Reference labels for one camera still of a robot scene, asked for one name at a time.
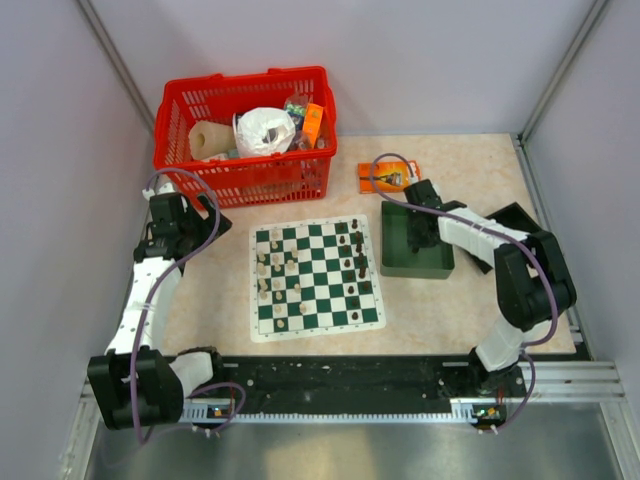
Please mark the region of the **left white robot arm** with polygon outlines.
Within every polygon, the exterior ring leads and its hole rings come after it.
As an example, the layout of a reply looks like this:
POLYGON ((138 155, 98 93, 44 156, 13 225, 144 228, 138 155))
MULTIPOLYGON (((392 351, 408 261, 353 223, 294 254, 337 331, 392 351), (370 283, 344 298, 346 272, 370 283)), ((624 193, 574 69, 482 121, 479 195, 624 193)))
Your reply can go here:
POLYGON ((194 201, 172 184, 143 193, 151 220, 133 253, 129 296, 115 336, 87 366, 102 419, 111 430, 175 423, 190 394, 199 390, 216 396, 227 382, 215 348, 193 347, 172 357, 161 347, 187 261, 232 223, 210 192, 194 201))

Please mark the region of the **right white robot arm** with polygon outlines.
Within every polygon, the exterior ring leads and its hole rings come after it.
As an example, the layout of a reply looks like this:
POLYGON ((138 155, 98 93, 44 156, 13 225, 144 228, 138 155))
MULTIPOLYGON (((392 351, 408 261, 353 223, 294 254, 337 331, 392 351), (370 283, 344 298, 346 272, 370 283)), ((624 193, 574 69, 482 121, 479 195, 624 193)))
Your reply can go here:
POLYGON ((477 364, 467 370, 469 388, 487 396, 504 380, 502 370, 520 352, 549 341, 561 314, 577 294, 556 237, 527 232, 482 217, 461 202, 444 203, 428 180, 406 187, 408 244, 419 250, 446 243, 490 266, 501 317, 471 352, 477 364))

